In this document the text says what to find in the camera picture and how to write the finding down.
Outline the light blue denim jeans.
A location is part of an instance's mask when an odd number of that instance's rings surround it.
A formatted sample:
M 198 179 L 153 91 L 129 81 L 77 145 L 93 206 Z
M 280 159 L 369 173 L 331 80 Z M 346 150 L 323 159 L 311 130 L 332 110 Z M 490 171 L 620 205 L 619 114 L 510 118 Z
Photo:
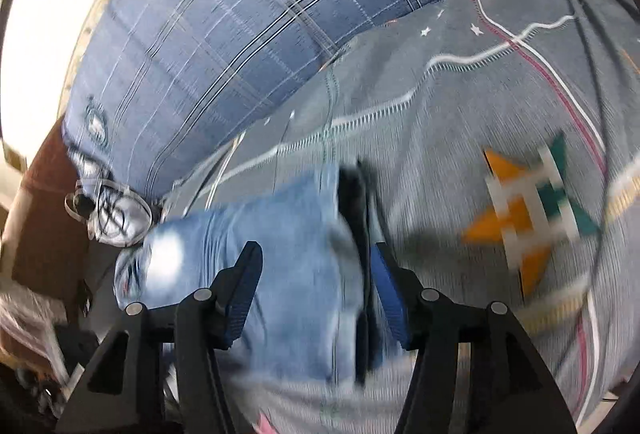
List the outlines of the light blue denim jeans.
M 119 254 L 115 298 L 120 307 L 177 304 L 254 241 L 262 275 L 234 365 L 268 379 L 362 383 L 401 353 L 373 290 L 370 225 L 362 169 L 325 165 L 271 195 L 155 226 Z

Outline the grey star-patterned bedsheet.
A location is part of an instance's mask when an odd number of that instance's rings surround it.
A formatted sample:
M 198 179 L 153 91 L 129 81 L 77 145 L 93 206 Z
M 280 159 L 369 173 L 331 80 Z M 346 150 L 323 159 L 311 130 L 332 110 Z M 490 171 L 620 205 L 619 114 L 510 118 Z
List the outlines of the grey star-patterned bedsheet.
M 469 231 L 487 155 L 536 165 L 557 134 L 599 232 L 556 243 L 522 295 L 500 243 Z M 365 32 L 181 189 L 201 208 L 355 158 L 401 260 L 450 297 L 520 306 L 576 424 L 593 423 L 639 360 L 639 0 L 444 0 Z

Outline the brown headboard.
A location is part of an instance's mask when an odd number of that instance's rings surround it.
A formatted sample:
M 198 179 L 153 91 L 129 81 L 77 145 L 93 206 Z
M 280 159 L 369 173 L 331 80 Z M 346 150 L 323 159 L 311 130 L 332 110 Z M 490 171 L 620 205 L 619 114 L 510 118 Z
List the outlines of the brown headboard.
M 66 304 L 77 295 L 89 239 L 65 197 L 78 175 L 56 121 L 23 175 L 1 239 L 1 274 Z

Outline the white crumpled cloth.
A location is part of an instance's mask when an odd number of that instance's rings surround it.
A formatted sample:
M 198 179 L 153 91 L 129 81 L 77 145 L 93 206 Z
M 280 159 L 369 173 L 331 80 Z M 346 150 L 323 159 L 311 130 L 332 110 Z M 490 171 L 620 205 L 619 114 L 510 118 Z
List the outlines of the white crumpled cloth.
M 67 325 L 64 304 L 1 277 L 1 362 L 52 376 L 66 383 L 65 367 L 56 325 Z

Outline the blue plaid pillow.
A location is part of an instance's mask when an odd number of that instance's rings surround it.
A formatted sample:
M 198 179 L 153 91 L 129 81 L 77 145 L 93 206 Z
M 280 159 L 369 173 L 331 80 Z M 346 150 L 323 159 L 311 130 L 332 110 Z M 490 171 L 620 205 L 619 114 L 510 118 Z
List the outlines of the blue plaid pillow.
M 70 91 L 70 160 L 160 198 L 352 37 L 437 1 L 108 0 Z

